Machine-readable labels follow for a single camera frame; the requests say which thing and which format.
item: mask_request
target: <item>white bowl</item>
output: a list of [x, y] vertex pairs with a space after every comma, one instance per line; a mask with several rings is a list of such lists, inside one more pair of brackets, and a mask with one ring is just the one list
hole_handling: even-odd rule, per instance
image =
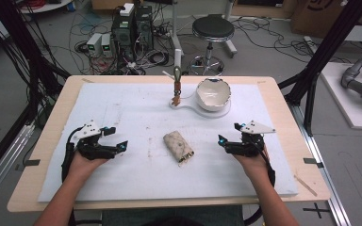
[[230, 86], [220, 78], [207, 78], [196, 88], [198, 105], [207, 111], [220, 111], [231, 97]]

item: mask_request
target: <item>forearm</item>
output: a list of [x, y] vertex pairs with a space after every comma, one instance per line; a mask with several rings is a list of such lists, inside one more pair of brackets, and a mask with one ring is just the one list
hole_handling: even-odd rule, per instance
[[66, 179], [34, 225], [67, 225], [75, 198], [84, 182]]
[[260, 201], [266, 225], [298, 225], [268, 178], [253, 178], [252, 183]]

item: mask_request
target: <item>wooden table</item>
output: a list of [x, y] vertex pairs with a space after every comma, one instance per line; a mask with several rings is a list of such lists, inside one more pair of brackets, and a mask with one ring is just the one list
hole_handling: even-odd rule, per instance
[[[183, 83], [198, 84], [205, 78], [202, 76], [185, 76]], [[257, 84], [273, 126], [277, 128], [278, 137], [285, 151], [285, 156], [295, 177], [299, 194], [282, 198], [285, 202], [326, 201], [330, 193], [316, 164], [306, 164], [304, 158], [312, 158], [299, 128], [284, 100], [274, 79], [271, 77], [224, 76], [228, 84]], [[45, 174], [53, 151], [58, 145], [61, 131], [67, 122], [75, 101], [84, 83], [161, 83], [171, 84], [167, 76], [92, 76], [74, 75], [70, 77], [52, 114], [46, 123], [41, 137], [36, 144], [30, 159], [40, 159], [38, 166], [26, 167], [9, 202], [10, 212], [41, 211], [45, 202], [38, 202]], [[216, 199], [182, 199], [182, 200], [149, 200], [149, 201], [106, 201], [77, 202], [75, 209], [110, 209], [159, 206], [193, 206], [213, 204], [246, 204], [257, 203], [252, 198], [216, 198]]]

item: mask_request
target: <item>stool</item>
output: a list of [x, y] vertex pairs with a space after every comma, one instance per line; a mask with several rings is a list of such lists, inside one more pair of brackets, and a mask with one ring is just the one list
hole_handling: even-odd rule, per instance
[[189, 66], [193, 73], [205, 75], [208, 72], [214, 75], [221, 75], [224, 70], [224, 64], [217, 57], [211, 55], [213, 42], [225, 42], [234, 35], [234, 26], [231, 22], [218, 16], [207, 16], [197, 19], [193, 22], [192, 32], [202, 40], [208, 40], [208, 46], [205, 56], [197, 56]]

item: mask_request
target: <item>human hand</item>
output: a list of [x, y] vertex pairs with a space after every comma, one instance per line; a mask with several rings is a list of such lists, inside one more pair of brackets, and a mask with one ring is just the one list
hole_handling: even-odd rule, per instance
[[[266, 145], [264, 146], [263, 152], [266, 156], [268, 156]], [[239, 161], [246, 175], [251, 180], [268, 178], [266, 161], [263, 159], [261, 154], [258, 154], [255, 157], [245, 157], [237, 154], [233, 154], [233, 156]]]
[[74, 153], [72, 164], [70, 165], [69, 173], [66, 177], [72, 180], [85, 183], [92, 173], [102, 164], [106, 163], [107, 159], [89, 160], [79, 152]]

